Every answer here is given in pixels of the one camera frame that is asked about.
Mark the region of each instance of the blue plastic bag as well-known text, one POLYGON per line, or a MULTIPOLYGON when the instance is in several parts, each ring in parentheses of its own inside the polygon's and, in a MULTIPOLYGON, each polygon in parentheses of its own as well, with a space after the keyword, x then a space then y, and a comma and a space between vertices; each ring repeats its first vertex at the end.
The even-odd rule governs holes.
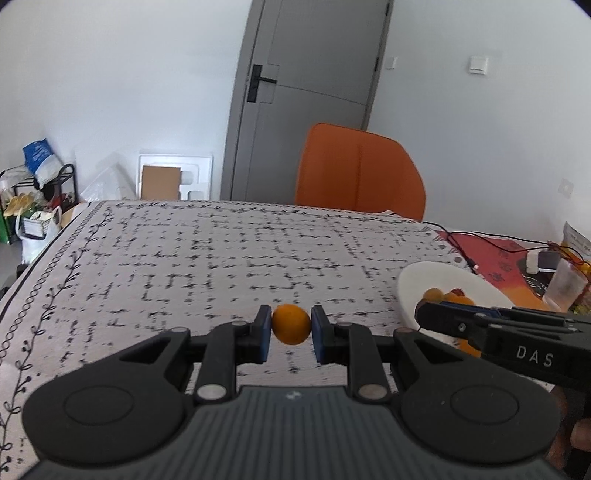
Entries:
POLYGON ((28 144, 22 151, 25 154, 25 166, 35 175, 39 188, 59 175, 61 161, 53 153, 46 138, 28 144))

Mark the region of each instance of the wall outlet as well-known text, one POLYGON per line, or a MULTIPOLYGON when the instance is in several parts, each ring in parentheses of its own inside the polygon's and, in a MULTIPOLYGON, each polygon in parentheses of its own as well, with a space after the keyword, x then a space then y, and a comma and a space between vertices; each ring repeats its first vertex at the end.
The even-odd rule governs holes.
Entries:
POLYGON ((573 194, 574 183, 567 179, 562 179, 558 186, 558 193, 561 193, 565 198, 570 198, 573 194))
POLYGON ((384 68, 386 70, 394 70, 396 68, 396 60, 398 57, 386 57, 384 59, 384 68))

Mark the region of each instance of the black cable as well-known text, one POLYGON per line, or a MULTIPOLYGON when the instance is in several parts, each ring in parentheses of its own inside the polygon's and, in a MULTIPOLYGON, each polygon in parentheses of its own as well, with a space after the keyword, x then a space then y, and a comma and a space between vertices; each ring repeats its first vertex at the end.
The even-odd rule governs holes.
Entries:
POLYGON ((579 256, 580 263, 581 264, 587 264, 590 265, 591 264, 589 262, 587 262, 583 255, 581 255, 581 253, 572 248, 572 247, 566 247, 566 246, 562 246, 562 245, 558 245, 558 244, 554 244, 552 242, 541 242, 539 240, 530 240, 527 238, 521 238, 518 236, 512 236, 512 235, 496 235, 494 233, 485 233, 485 232, 461 232, 461 231, 454 231, 454 232, 450 232, 448 231, 443 225, 440 225, 439 223, 433 223, 433 222, 423 222, 426 223, 427 225, 433 225, 436 227, 439 227, 441 230, 443 230, 446 234, 447 234, 447 241, 456 249, 460 252, 460 255, 462 257, 464 257, 464 260, 466 260, 466 262, 468 263, 468 265, 470 266, 470 269, 472 270, 473 273, 476 273, 475 269, 473 268, 473 266, 477 266, 476 263, 474 262, 474 260, 472 260, 470 257, 468 257, 468 255, 466 254, 466 251, 460 246, 459 242, 453 237, 453 235, 472 235, 475 236, 477 238, 480 238, 481 240, 484 240, 486 243, 492 245, 493 247, 498 248, 499 250, 503 251, 503 252, 507 252, 510 254, 518 254, 518 253, 523 253, 523 252, 531 252, 533 250, 546 250, 547 248, 550 249, 559 249, 559 250, 571 250, 572 252, 574 252, 575 254, 577 254, 579 256), (521 242, 528 242, 531 244, 539 244, 539 245, 543 245, 543 247, 531 247, 531 248, 520 248, 517 250, 509 250, 507 248, 504 248, 500 245, 497 245, 496 243, 492 242, 490 239, 486 238, 484 235, 487 236, 497 236, 500 238, 510 238, 512 240, 519 240, 521 242))
POLYGON ((470 270, 472 270, 472 273, 474 273, 474 275, 478 275, 478 265, 476 265, 476 262, 474 262, 473 259, 471 259, 470 257, 468 257, 466 251, 462 248, 462 246, 458 243, 458 241, 452 237, 452 234, 450 233, 449 230, 447 230, 447 228, 445 228, 443 225, 439 225, 438 223, 433 223, 433 222, 423 222, 426 225, 433 225, 436 227, 439 227, 441 230, 443 230, 446 234, 447 234, 447 241, 450 243, 450 245, 455 248, 459 254, 463 257, 463 259, 466 261, 466 263, 468 264, 468 267, 470 267, 470 270))
POLYGON ((459 234, 459 235, 472 235, 475 236, 477 238, 480 238, 481 240, 484 240, 485 242, 493 245, 494 247, 497 247, 499 250, 502 250, 503 252, 508 252, 510 254, 518 254, 518 253, 522 253, 522 252, 530 252, 532 250, 545 250, 547 248, 550 249, 558 249, 558 250, 571 250, 572 252, 576 253, 580 260, 581 264, 586 263, 587 265, 591 265, 589 264, 589 262, 587 262, 584 258, 583 255, 581 255, 581 253, 572 247, 567 247, 565 245, 558 245, 555 244, 553 242, 540 242, 539 240, 529 240, 527 238, 520 238, 518 236, 511 236, 511 235, 495 235, 494 233, 483 233, 483 232, 461 232, 461 231, 457 231, 457 232, 451 232, 451 235, 454 234, 459 234), (490 239, 482 236, 482 235, 488 235, 488 236, 498 236, 501 238, 511 238, 513 240, 520 240, 522 242, 529 242, 531 244, 540 244, 540 245, 544 245, 543 247, 532 247, 532 248, 520 248, 518 250, 508 250, 506 248, 501 247, 500 245, 497 245, 496 243, 492 242, 490 239))

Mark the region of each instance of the door frame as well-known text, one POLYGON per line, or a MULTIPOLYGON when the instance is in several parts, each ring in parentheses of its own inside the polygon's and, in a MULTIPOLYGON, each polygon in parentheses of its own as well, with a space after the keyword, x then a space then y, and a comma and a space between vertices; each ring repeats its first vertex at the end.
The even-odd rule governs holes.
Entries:
MULTIPOLYGON (((251 10, 246 21, 244 38, 238 57, 236 67, 236 79, 234 81, 234 90, 232 92, 232 101, 230 103, 230 117, 228 119, 228 132, 226 134, 226 147, 224 149, 222 165, 222 181, 220 185, 220 200, 232 200, 232 190, 234 184, 234 174, 236 170, 236 157, 238 156, 238 138, 242 123, 242 112, 244 101, 246 99, 246 89, 251 74, 252 56, 254 55, 256 38, 258 36, 259 26, 266 0, 252 0, 251 10)), ((394 10, 394 1, 388 3, 387 13, 384 15, 384 26, 382 27, 381 42, 378 49, 378 58, 376 60, 377 69, 372 78, 368 102, 365 106, 363 116, 363 129, 367 129, 369 114, 371 113, 374 102, 375 91, 378 86, 379 74, 384 60, 384 50, 386 48, 386 39, 390 26, 392 10, 394 10)))

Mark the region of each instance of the white plastic bag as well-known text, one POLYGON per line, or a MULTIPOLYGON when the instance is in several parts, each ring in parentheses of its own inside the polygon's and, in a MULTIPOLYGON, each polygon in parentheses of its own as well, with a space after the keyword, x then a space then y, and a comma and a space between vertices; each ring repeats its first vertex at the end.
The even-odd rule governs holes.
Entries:
POLYGON ((51 241, 57 237, 57 234, 60 232, 60 222, 61 222, 61 207, 56 207, 53 210, 53 218, 49 223, 49 227, 47 227, 47 233, 45 238, 42 239, 34 239, 25 236, 21 233, 21 216, 17 216, 17 221, 15 224, 15 230, 17 236, 22 241, 22 263, 25 265, 29 265, 32 263, 43 250, 45 247, 51 243, 51 241))
POLYGON ((88 185, 80 197, 85 202, 99 200, 137 200, 133 188, 119 165, 111 165, 88 185))
POLYGON ((26 167, 13 167, 4 170, 4 174, 0 178, 0 190, 12 190, 12 187, 18 182, 26 180, 30 176, 31 173, 26 167))

